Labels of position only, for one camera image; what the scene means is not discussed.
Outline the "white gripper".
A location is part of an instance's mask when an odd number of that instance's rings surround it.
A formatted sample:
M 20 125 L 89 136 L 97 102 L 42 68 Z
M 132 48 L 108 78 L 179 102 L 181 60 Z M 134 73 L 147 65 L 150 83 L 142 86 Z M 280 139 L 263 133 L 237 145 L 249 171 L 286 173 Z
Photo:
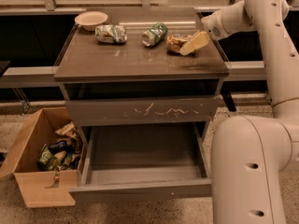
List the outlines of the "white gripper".
M 226 12 L 224 9 L 217 10 L 212 14 L 201 19 L 204 25 L 204 31 L 198 31 L 182 46 L 179 53 L 183 56 L 206 46 L 210 40 L 219 41 L 229 37 L 231 34 L 224 26 Z

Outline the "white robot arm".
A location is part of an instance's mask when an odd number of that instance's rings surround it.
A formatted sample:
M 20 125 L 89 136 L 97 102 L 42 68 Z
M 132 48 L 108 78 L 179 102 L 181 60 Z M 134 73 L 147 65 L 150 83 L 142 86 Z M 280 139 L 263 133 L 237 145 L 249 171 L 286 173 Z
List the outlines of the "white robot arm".
M 217 129 L 211 147 L 214 224 L 286 224 L 279 177 L 299 154 L 299 53 L 284 26 L 286 0 L 242 0 L 204 17 L 214 40 L 256 31 L 271 118 L 236 116 Z

